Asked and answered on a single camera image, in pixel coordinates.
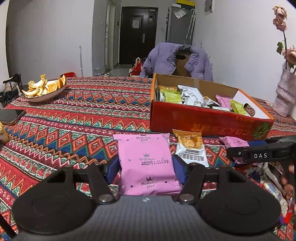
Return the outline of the yellow box on fridge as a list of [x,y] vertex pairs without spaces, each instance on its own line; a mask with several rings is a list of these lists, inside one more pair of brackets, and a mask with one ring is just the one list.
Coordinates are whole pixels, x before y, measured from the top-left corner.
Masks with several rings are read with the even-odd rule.
[[189,1],[189,0],[176,0],[177,4],[184,4],[187,6],[195,6],[195,2],[194,1]]

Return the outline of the white mop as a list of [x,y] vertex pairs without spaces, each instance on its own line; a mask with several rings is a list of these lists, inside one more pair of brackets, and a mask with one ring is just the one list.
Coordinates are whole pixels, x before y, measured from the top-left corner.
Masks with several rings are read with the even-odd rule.
[[81,76],[83,77],[83,61],[82,61],[82,47],[79,46],[79,54],[80,54],[80,70],[81,70]]

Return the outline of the orange white snack packet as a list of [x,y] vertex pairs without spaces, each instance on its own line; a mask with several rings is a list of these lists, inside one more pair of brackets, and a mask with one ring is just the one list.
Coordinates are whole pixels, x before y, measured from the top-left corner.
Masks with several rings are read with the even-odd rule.
[[173,134],[178,140],[176,155],[187,164],[195,162],[209,167],[201,133],[173,130]]

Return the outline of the pink snack packet in box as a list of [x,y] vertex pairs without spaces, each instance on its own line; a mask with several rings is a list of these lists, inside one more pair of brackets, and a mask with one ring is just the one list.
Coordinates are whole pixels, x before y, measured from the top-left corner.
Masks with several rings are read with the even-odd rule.
[[227,97],[227,96],[221,96],[221,95],[215,95],[218,103],[220,104],[221,107],[223,108],[228,108],[230,110],[232,110],[232,107],[231,107],[231,103],[230,101],[232,100],[231,97]]

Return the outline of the red cardboard snack box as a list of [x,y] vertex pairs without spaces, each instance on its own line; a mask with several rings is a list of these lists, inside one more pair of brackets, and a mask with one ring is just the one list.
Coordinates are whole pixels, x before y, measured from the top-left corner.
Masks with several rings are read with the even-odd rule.
[[[253,108],[254,116],[159,100],[159,86],[178,85],[197,88],[203,96],[212,100],[216,99],[217,94],[232,97]],[[253,141],[265,139],[274,122],[274,118],[243,90],[189,77],[154,74],[151,101],[152,132],[172,133],[173,130],[182,130],[202,133],[205,137],[232,136]]]

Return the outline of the plate of orange peels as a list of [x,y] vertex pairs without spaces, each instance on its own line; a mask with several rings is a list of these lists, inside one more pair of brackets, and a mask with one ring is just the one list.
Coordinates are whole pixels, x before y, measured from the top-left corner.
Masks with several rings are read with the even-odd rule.
[[41,75],[40,81],[28,82],[28,90],[22,90],[25,99],[31,103],[50,101],[59,96],[66,89],[66,76],[62,75],[57,80],[48,80],[46,75]]

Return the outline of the red bag on floor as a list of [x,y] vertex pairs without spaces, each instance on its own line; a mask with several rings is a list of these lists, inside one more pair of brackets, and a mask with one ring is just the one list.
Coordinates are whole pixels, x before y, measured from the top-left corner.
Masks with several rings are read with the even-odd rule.
[[140,75],[142,71],[142,60],[138,57],[132,67],[131,75]]

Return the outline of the white printed snack packet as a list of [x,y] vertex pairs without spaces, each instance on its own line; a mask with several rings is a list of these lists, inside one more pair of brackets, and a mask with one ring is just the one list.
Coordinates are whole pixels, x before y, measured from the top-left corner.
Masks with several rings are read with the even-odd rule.
[[185,85],[178,85],[181,92],[181,100],[185,105],[204,107],[205,100],[201,92],[197,88]]

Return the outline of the green packet in box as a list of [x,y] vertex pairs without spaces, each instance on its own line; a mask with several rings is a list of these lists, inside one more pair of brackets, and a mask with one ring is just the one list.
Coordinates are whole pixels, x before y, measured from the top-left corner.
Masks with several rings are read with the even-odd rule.
[[244,109],[244,105],[234,99],[230,100],[230,106],[235,113],[249,116],[248,112]]

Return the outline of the purple puffer jacket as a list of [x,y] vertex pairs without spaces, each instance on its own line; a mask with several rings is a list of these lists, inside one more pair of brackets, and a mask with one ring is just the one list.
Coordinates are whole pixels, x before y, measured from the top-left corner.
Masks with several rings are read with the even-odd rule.
[[190,45],[159,43],[150,51],[139,76],[148,78],[154,73],[213,81],[212,66],[207,53]]

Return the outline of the green white protein bar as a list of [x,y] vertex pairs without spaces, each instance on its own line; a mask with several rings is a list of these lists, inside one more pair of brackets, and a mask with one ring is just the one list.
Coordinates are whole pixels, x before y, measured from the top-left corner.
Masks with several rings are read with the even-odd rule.
[[181,93],[177,90],[161,89],[159,91],[159,100],[163,102],[182,104]]

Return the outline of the pink Delicious food packet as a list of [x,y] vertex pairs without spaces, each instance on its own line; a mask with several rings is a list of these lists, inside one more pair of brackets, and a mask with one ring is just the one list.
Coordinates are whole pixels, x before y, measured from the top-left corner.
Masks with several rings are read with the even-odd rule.
[[116,134],[121,195],[152,196],[181,191],[170,151],[170,135]]

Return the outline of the red plastic bucket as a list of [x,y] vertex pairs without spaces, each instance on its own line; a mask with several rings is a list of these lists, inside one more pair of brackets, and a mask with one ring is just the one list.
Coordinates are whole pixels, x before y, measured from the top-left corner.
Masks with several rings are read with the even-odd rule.
[[65,76],[66,78],[73,78],[73,77],[76,77],[77,75],[75,72],[66,72],[60,75],[60,77],[63,77],[63,76]]

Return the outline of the black smartphone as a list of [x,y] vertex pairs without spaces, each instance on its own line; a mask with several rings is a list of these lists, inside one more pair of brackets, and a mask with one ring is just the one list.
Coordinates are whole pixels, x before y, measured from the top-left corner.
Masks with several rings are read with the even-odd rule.
[[3,125],[13,126],[25,114],[26,111],[22,109],[1,109],[0,122]]

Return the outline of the patterned red tablecloth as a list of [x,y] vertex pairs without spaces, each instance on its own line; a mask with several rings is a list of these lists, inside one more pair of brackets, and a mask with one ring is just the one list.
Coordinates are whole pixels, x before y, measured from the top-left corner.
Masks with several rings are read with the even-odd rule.
[[1,214],[13,229],[11,207],[21,194],[67,164],[83,169],[117,153],[120,132],[148,132],[152,81],[132,77],[69,78],[53,101],[23,97],[8,105],[26,114],[5,126],[1,145]]

